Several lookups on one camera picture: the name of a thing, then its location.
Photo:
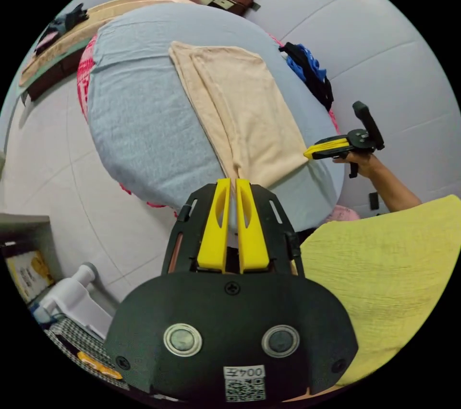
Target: blue clothing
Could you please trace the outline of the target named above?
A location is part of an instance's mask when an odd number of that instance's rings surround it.
[[[324,69],[320,68],[320,63],[318,62],[317,59],[314,59],[314,56],[312,55],[311,51],[309,49],[306,49],[302,44],[297,44],[297,48],[301,49],[304,54],[307,57],[307,60],[309,62],[309,65],[316,75],[316,77],[321,81],[324,82],[325,76],[327,75],[327,71]],[[303,69],[299,66],[296,65],[296,63],[293,62],[293,59],[291,57],[287,58],[287,63],[290,66],[290,68],[302,79],[302,81],[305,83],[306,78],[304,77]]]

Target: screw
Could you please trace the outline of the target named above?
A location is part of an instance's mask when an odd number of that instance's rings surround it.
[[[338,360],[336,361],[332,366],[331,366],[331,371],[334,373],[334,374],[337,374],[341,371],[343,371],[346,367],[346,360]]]
[[[123,356],[117,356],[115,358],[115,362],[117,366],[123,369],[124,371],[128,371],[131,368],[130,363]]]
[[[226,294],[237,295],[240,292],[240,286],[237,283],[230,281],[224,286],[224,290],[226,291]]]

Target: human hand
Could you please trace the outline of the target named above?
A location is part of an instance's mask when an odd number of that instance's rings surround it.
[[[362,177],[370,178],[371,173],[379,167],[382,167],[379,159],[373,154],[359,154],[350,152],[346,159],[336,158],[333,160],[336,164],[356,163],[359,166],[359,174]]]

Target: human arm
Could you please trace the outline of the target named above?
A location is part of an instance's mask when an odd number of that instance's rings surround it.
[[[419,206],[421,200],[411,192],[375,155],[349,153],[346,159],[334,159],[335,163],[357,163],[359,174],[370,179],[390,212],[403,211]]]

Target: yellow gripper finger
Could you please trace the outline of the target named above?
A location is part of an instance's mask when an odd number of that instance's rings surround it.
[[[343,147],[346,147],[346,146],[349,146],[349,145],[350,145],[350,143],[345,138],[332,140],[330,142],[325,142],[325,143],[322,143],[322,144],[316,144],[316,145],[310,146],[304,152],[304,156],[307,159],[313,159],[312,158],[313,153],[318,153],[319,151],[333,150],[333,149],[336,149],[336,148],[343,148]]]
[[[226,269],[230,196],[231,180],[218,180],[197,257],[198,266],[202,269],[222,273]]]
[[[237,179],[236,194],[240,273],[266,270],[269,255],[250,182]]]

